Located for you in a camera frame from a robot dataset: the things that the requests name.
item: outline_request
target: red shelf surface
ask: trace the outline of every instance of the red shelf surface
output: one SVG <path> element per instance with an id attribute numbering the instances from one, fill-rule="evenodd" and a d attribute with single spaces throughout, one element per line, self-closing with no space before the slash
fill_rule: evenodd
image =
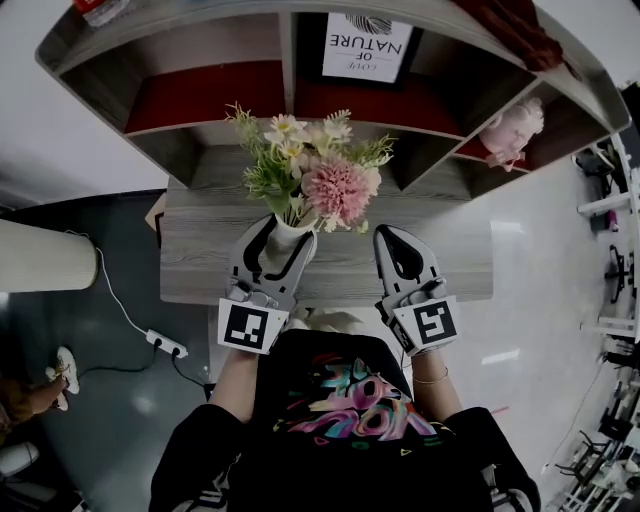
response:
<path id="1" fill-rule="evenodd" d="M 238 62 L 149 77 L 125 133 L 222 120 L 236 101 L 259 118 L 284 113 L 282 63 Z"/>
<path id="2" fill-rule="evenodd" d="M 478 137 L 474 137 L 464 146 L 458 149 L 456 151 L 456 154 L 460 156 L 470 156 L 472 158 L 485 160 L 489 156 L 489 150 L 482 145 L 482 142 L 480 142 L 480 139 L 478 139 Z M 531 170 L 526 160 L 518 160 L 514 164 L 514 167 L 517 169 L 524 169 L 526 171 Z"/>
<path id="3" fill-rule="evenodd" d="M 322 119 L 341 109 L 367 121 L 463 137 L 442 96 L 428 78 L 409 75 L 401 89 L 314 83 L 298 77 L 295 114 Z"/>

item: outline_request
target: bracelet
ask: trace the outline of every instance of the bracelet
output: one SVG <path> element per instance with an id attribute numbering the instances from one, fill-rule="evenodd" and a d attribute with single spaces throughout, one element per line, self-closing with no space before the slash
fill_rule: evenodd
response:
<path id="1" fill-rule="evenodd" d="M 442 382 L 444 379 L 446 379 L 449 376 L 449 368 L 445 366 L 445 369 L 447 371 L 445 372 L 444 377 L 440 377 L 438 380 L 426 381 L 426 380 L 418 380 L 414 377 L 413 382 L 417 384 L 437 384 L 438 382 Z"/>

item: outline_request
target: dark gray floor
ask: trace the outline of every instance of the dark gray floor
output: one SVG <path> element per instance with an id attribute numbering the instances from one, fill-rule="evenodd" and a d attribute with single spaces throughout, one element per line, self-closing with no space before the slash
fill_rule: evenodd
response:
<path id="1" fill-rule="evenodd" d="M 179 364 L 204 382 L 209 364 L 206 307 L 160 300 L 160 251 L 144 221 L 157 197 L 91 198 L 4 218 L 88 233 L 104 251 L 113 287 L 133 321 L 186 345 L 189 356 Z M 1 315 L 0 325 L 18 340 L 35 383 L 44 381 L 45 367 L 63 344 L 73 350 L 80 371 L 95 365 L 143 366 L 153 352 L 126 322 L 102 273 L 87 290 L 12 294 Z M 151 478 L 169 436 L 204 403 L 202 389 L 183 380 L 164 352 L 143 373 L 94 372 L 80 386 L 77 396 L 68 395 L 68 412 L 49 411 L 41 417 L 55 453 L 92 510 L 146 510 Z"/>

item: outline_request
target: floor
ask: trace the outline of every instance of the floor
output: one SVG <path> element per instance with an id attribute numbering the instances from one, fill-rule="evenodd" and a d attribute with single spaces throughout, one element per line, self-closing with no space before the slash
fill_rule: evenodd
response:
<path id="1" fill-rule="evenodd" d="M 598 335 L 580 331 L 595 320 L 606 290 L 602 273 L 611 235 L 596 237 L 576 206 L 590 200 L 586 180 L 563 160 L 478 201 L 491 211 L 494 296 L 461 304 L 463 337 L 444 349 L 466 406 L 495 412 L 513 448 L 549 500 L 564 484 L 549 467 L 570 456 L 572 432 L 592 430 L 615 382 L 615 371 L 597 362 Z M 142 217 L 154 196 L 94 199 L 23 214 L 23 221 L 88 232 L 105 250 L 114 288 L 132 317 L 185 344 L 190 375 L 215 379 L 224 350 L 206 346 L 206 309 L 162 303 L 158 298 L 155 234 Z M 367 329 L 399 346 L 375 313 L 358 309 Z M 103 276 L 82 292 L 12 295 L 4 315 L 23 340 L 29 372 L 42 374 L 59 344 L 69 344 L 81 367 L 138 366 L 150 347 L 131 329 L 107 295 Z M 95 510 L 143 510 L 153 469 L 174 426 L 198 403 L 201 390 L 180 379 L 168 357 L 147 372 L 87 376 L 68 413 L 43 418 L 72 481 Z"/>

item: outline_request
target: wooden tabletop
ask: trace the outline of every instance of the wooden tabletop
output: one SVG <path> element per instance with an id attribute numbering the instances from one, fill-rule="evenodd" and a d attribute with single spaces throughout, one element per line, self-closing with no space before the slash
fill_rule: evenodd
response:
<path id="1" fill-rule="evenodd" d="M 162 220 L 160 289 L 162 300 L 216 305 L 224 297 L 228 254 L 255 221 L 269 212 L 263 201 L 247 199 L 242 171 L 249 157 L 236 146 L 211 148 L 203 156 L 191 189 L 170 183 Z M 320 233 L 318 250 L 296 294 L 310 307 L 373 306 L 383 287 L 372 243 L 375 226 L 391 224 L 413 233 L 436 255 L 448 292 L 459 301 L 493 294 L 491 228 L 486 198 L 472 202 L 448 193 L 460 178 L 448 169 L 433 172 L 429 189 L 406 194 L 383 173 L 378 197 L 367 210 L 370 231 Z"/>

